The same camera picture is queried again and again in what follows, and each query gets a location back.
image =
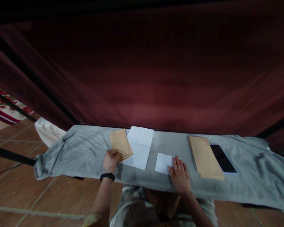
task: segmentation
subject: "black phone screen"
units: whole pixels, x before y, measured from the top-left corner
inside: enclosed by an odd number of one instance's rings
[[[210,145],[210,147],[223,172],[237,172],[219,145]]]

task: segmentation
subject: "right hand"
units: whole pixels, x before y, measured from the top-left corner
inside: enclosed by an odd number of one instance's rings
[[[178,156],[173,157],[174,169],[169,166],[169,172],[171,175],[171,180],[177,192],[180,195],[185,195],[191,193],[192,186],[190,183],[190,178],[187,170],[187,166]]]
[[[117,161],[120,160],[121,157],[121,153],[117,152],[115,154],[112,154],[111,150],[107,150],[103,160],[105,173],[114,173]]]

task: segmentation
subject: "folded white paper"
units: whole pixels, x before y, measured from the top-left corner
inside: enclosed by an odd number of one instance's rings
[[[158,153],[155,171],[170,175],[169,169],[168,169],[169,166],[174,166],[173,156]]]
[[[127,139],[134,155],[122,161],[123,164],[145,170],[151,149],[154,130],[132,126]]]

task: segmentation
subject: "smartwatch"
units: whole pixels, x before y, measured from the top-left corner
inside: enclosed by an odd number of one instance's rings
[[[100,176],[100,181],[102,182],[103,178],[109,178],[111,179],[113,182],[115,181],[115,175],[113,175],[112,173],[104,173]]]

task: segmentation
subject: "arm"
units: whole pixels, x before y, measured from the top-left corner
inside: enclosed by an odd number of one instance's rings
[[[174,169],[170,166],[169,172],[171,180],[177,192],[180,193],[183,201],[191,215],[195,225],[213,227],[209,218],[205,215],[196,197],[192,193],[192,187],[187,170],[187,166],[178,156],[173,157]]]
[[[103,160],[105,173],[114,173],[117,161],[120,159],[120,156],[122,155],[119,152],[112,155],[111,151],[106,151]],[[99,221],[99,224],[101,226],[109,225],[108,221],[109,221],[111,191],[112,191],[112,180],[109,178],[103,178],[91,208],[92,213],[98,213],[102,216]]]

